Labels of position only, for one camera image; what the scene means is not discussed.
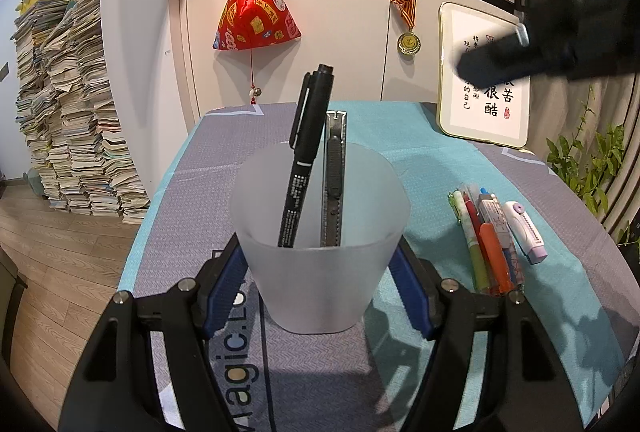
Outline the framed calligraphy board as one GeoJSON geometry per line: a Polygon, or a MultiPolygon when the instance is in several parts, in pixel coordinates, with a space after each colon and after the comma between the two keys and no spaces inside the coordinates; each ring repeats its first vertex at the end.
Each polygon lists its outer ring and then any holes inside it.
{"type": "Polygon", "coordinates": [[[439,128],[452,137],[524,147],[529,79],[510,80],[486,48],[502,38],[518,43],[514,19],[445,2],[439,8],[439,35],[439,128]]]}

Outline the grey utility knife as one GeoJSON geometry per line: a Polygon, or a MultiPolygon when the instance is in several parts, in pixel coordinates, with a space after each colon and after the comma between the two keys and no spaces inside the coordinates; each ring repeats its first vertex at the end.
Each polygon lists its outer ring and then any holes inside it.
{"type": "Polygon", "coordinates": [[[322,174],[322,247],[339,247],[342,240],[346,170],[347,112],[326,112],[322,174]]]}

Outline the green patterned pen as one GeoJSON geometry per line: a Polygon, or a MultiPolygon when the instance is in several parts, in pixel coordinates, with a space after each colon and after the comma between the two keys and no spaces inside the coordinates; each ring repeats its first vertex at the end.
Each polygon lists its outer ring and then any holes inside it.
{"type": "Polygon", "coordinates": [[[471,216],[466,208],[462,192],[460,190],[450,192],[448,198],[452,208],[456,212],[457,219],[464,233],[466,246],[469,250],[475,290],[483,294],[489,294],[490,282],[484,256],[480,249],[480,243],[478,242],[471,216]]]}

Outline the teal and grey table mat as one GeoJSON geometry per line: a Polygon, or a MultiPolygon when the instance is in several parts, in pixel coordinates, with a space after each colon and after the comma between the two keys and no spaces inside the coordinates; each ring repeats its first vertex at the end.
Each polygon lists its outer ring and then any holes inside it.
{"type": "Polygon", "coordinates": [[[639,340],[639,288],[544,163],[442,135],[412,102],[346,115],[341,242],[314,148],[295,241],[291,103],[210,111],[120,279],[172,430],[579,430],[639,340]]]}

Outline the white purple correction tape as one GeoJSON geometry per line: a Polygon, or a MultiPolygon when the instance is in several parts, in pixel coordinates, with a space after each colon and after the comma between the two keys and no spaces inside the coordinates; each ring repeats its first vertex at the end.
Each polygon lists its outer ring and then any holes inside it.
{"type": "Polygon", "coordinates": [[[518,201],[506,201],[502,208],[506,222],[528,262],[532,265],[544,262],[548,256],[544,239],[524,205],[518,201]]]}

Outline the green potted plant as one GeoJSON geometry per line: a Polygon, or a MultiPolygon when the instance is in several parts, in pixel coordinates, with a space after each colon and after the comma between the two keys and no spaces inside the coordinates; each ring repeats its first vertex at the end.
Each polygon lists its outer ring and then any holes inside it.
{"type": "Polygon", "coordinates": [[[596,94],[588,92],[576,129],[547,141],[547,164],[627,250],[639,244],[639,86],[631,87],[623,123],[589,134],[595,105],[596,94]]]}

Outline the frosted translucent pen cup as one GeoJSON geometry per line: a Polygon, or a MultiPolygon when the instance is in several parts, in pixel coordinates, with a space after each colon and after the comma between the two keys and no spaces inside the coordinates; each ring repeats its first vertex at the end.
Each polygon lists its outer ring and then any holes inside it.
{"type": "Polygon", "coordinates": [[[335,334],[354,326],[372,300],[408,223],[410,202],[383,155],[348,144],[341,245],[321,245],[318,159],[293,248],[279,248],[292,164],[292,150],[277,144],[240,166],[230,200],[232,226],[274,322],[293,334],[335,334]]]}

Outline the red pyramid hanging ornament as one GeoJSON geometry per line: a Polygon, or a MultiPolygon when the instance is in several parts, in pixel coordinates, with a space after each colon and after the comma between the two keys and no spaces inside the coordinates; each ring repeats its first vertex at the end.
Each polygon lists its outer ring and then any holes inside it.
{"type": "Polygon", "coordinates": [[[302,32],[284,0],[227,0],[213,48],[240,51],[297,40],[302,32]]]}

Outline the orange red pen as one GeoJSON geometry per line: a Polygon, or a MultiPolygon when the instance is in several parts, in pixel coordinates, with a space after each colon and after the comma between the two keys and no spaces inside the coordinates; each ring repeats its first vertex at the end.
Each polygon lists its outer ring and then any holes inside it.
{"type": "Polygon", "coordinates": [[[462,197],[476,232],[480,251],[483,252],[491,282],[492,294],[504,294],[514,289],[510,266],[502,251],[494,225],[480,214],[480,203],[472,197],[474,191],[468,184],[462,185],[462,197]]]}

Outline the gold medal with striped ribbon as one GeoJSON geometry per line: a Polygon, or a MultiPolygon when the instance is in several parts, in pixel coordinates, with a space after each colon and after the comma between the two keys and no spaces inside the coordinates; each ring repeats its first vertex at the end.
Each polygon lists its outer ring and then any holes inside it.
{"type": "Polygon", "coordinates": [[[390,0],[405,23],[406,29],[398,36],[397,48],[404,57],[414,57],[421,49],[420,37],[414,32],[416,27],[416,6],[418,0],[390,0]]]}

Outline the blue capped pen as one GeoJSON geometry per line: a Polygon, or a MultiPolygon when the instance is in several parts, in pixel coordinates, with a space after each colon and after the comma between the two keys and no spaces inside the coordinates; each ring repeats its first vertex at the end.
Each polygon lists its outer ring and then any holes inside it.
{"type": "Polygon", "coordinates": [[[518,253],[516,253],[510,229],[506,222],[506,215],[504,215],[502,207],[500,207],[498,198],[493,193],[489,193],[485,188],[482,188],[480,189],[477,200],[483,221],[485,223],[491,223],[492,227],[494,227],[498,241],[500,242],[500,247],[506,258],[506,264],[508,264],[509,267],[513,285],[515,285],[518,290],[523,290],[523,270],[521,269],[520,262],[518,262],[518,253]]]}

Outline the black marker pen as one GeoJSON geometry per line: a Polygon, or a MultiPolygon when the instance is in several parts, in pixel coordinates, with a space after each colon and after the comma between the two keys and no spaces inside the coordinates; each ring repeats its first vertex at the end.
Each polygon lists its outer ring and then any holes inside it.
{"type": "Polygon", "coordinates": [[[304,206],[312,166],[326,124],[332,86],[332,66],[319,64],[303,78],[288,145],[294,152],[279,231],[278,247],[292,248],[304,206]]]}

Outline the tall stack of books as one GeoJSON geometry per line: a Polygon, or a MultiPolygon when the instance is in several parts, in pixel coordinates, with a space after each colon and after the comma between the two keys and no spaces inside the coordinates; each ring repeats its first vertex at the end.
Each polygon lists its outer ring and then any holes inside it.
{"type": "Polygon", "coordinates": [[[15,121],[50,207],[141,224],[150,199],[116,110],[100,0],[40,0],[12,40],[15,121]]]}

